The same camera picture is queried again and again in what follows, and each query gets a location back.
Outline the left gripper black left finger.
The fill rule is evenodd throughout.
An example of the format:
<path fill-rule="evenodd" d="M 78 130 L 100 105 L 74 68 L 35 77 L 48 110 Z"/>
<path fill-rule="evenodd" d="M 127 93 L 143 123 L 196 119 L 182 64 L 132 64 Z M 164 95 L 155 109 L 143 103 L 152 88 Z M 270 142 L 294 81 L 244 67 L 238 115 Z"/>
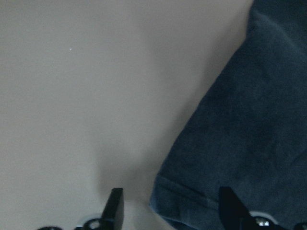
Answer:
<path fill-rule="evenodd" d="M 100 218 L 100 229 L 121 230 L 124 220 L 124 190 L 113 188 Z"/>

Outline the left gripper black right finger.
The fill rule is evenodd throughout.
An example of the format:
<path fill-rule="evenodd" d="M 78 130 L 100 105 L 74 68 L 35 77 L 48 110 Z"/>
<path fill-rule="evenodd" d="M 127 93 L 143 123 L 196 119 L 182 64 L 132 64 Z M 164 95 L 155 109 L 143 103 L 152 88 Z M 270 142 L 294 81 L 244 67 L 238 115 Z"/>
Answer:
<path fill-rule="evenodd" d="M 254 219 L 234 191 L 219 188 L 219 218 L 225 230 L 253 230 Z"/>

